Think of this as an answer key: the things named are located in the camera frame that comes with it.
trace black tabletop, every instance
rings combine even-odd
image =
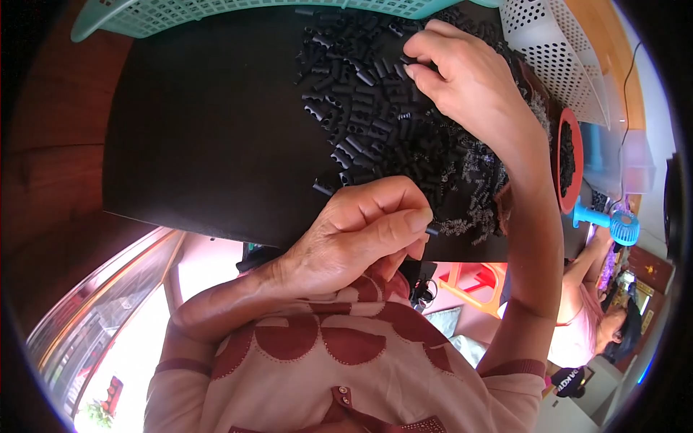
[[[468,14],[498,10],[463,2]],[[338,171],[327,133],[294,86],[309,18],[241,10],[136,40],[113,98],[103,162],[108,212],[217,238],[289,247],[327,202],[314,178]],[[401,52],[403,40],[388,49]],[[591,203],[583,185],[582,202]],[[588,225],[564,218],[565,254]],[[507,240],[439,236],[426,260],[505,262]]]

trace teal plastic basket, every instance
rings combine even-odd
[[[460,0],[87,0],[70,38],[80,42],[96,29],[147,37],[210,15],[262,6],[336,6],[422,19]]]

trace red bowl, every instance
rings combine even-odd
[[[565,197],[561,197],[561,127],[563,122],[570,124],[572,133],[573,157],[575,158],[575,173],[572,174],[572,183],[565,193]],[[582,154],[582,135],[580,134],[580,125],[577,124],[575,114],[570,108],[564,108],[561,112],[561,120],[559,121],[559,135],[556,139],[556,152],[554,155],[554,185],[556,186],[556,195],[559,199],[561,212],[569,214],[575,206],[577,198],[580,196],[580,188],[582,187],[582,171],[584,168],[584,156]]]

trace chair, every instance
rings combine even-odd
[[[499,319],[498,307],[500,306],[500,295],[503,291],[507,267],[507,263],[453,263],[450,272],[438,278],[438,286],[462,298],[477,310]],[[459,288],[457,284],[460,277],[470,275],[474,276],[477,284],[466,289]],[[476,290],[485,287],[493,288],[493,296],[488,301],[481,302],[471,295]]]

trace pink blouse with red pattern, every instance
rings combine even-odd
[[[407,300],[401,274],[367,271],[235,330],[213,366],[161,363],[146,432],[311,432],[350,418],[370,432],[532,430],[545,367],[481,377]]]

